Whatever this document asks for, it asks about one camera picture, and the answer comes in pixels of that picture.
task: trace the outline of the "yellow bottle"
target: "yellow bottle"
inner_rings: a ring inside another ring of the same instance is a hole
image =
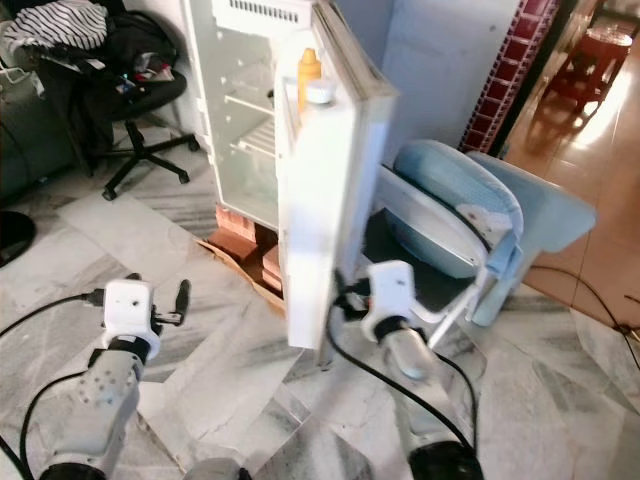
[[[307,83],[322,78],[322,64],[316,58],[313,48],[306,48],[298,62],[298,113],[302,113],[307,103]]]

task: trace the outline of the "refrigerator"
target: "refrigerator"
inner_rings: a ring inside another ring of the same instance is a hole
[[[397,93],[332,2],[187,2],[199,114],[217,199],[279,236],[291,346],[321,349],[335,295],[360,261]],[[330,106],[298,112],[313,48]]]

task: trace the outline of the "chair backrest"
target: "chair backrest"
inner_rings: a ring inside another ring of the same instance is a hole
[[[596,223],[596,211],[562,188],[481,152],[467,155],[500,179],[518,199],[526,229],[524,255],[559,252],[587,233]]]
[[[518,244],[524,221],[518,200],[502,182],[466,155],[432,140],[404,146],[396,157],[394,171],[423,195],[445,205],[488,245],[487,268],[493,276],[514,275],[521,259]],[[418,258],[437,266],[434,256],[439,251],[433,250],[429,235],[411,234],[404,241],[405,248],[421,253]]]
[[[473,277],[486,264],[487,248],[463,220],[386,167],[380,168],[376,202],[415,257],[454,278]]]

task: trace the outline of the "striped cloth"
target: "striped cloth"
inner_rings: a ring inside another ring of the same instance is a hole
[[[10,52],[24,45],[68,45],[91,50],[107,37],[107,9],[88,0],[59,0],[23,8],[4,32]]]

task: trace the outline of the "marble floor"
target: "marble floor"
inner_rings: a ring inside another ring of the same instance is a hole
[[[162,351],[147,366],[114,478],[179,479],[211,457],[233,458],[259,480],[411,478],[386,388],[340,358],[323,372],[313,352],[288,347],[284,319],[194,241],[215,226],[205,156],[179,147],[167,158],[192,182],[143,166],[111,203],[100,187],[113,167],[42,185],[13,206],[34,218],[38,237],[0,270],[0,327],[131,272],[156,285],[155,303],[167,310],[179,281],[191,280],[188,319],[165,329]],[[67,304],[1,341],[0,432],[12,446],[35,391],[86,366],[100,322],[100,311]],[[354,327],[340,341],[380,366],[375,345]],[[637,478],[640,372],[616,332],[522,287],[491,328],[455,325],[438,351],[479,393],[488,480]],[[440,373],[470,435],[464,384],[446,366]],[[72,387],[45,396],[34,415],[34,472],[64,423]],[[4,457],[0,478],[18,478]]]

